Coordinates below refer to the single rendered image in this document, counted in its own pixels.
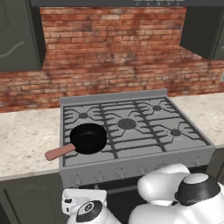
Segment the dark grey range hood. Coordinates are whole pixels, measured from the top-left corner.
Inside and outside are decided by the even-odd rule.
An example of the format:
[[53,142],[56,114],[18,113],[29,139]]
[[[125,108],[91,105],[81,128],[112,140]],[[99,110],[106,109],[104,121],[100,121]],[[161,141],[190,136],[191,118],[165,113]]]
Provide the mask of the dark grey range hood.
[[30,0],[33,7],[224,6],[224,0]]

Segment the dark green wall cupboard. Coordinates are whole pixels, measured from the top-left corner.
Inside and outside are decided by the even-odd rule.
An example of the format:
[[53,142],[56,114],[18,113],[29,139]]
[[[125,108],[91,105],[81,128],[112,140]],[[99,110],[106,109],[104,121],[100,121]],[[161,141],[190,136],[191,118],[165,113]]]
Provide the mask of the dark green wall cupboard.
[[224,7],[187,7],[180,46],[207,60],[224,60]]
[[39,7],[0,0],[0,72],[41,70],[46,42]]

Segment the dark green base cupboard door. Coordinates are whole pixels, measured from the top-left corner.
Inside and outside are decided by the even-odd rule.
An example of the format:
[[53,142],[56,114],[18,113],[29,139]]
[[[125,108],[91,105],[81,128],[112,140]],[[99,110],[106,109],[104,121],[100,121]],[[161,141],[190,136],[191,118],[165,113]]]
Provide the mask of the dark green base cupboard door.
[[206,173],[224,185],[224,147],[215,150]]
[[66,224],[56,173],[0,181],[0,224]]

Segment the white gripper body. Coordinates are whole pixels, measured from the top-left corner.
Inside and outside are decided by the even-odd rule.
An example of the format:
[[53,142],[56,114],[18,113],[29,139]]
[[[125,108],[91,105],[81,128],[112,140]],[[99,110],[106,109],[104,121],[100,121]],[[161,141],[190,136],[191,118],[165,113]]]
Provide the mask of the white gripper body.
[[65,189],[62,193],[62,201],[67,204],[73,204],[78,198],[100,200],[105,203],[107,201],[107,192],[95,189]]

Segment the grey gas stove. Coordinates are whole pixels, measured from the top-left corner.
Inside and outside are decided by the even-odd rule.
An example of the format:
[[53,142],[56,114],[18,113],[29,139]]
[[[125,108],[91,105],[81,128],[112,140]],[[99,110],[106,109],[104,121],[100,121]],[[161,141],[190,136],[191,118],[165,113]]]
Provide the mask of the grey gas stove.
[[[166,165],[208,165],[215,150],[165,89],[62,98],[59,144],[69,144],[70,131],[82,123],[103,126],[107,144],[93,155],[72,151],[59,159],[65,188],[136,186],[141,176]],[[108,208],[122,224],[128,224],[131,211],[143,203],[137,190],[108,194]]]

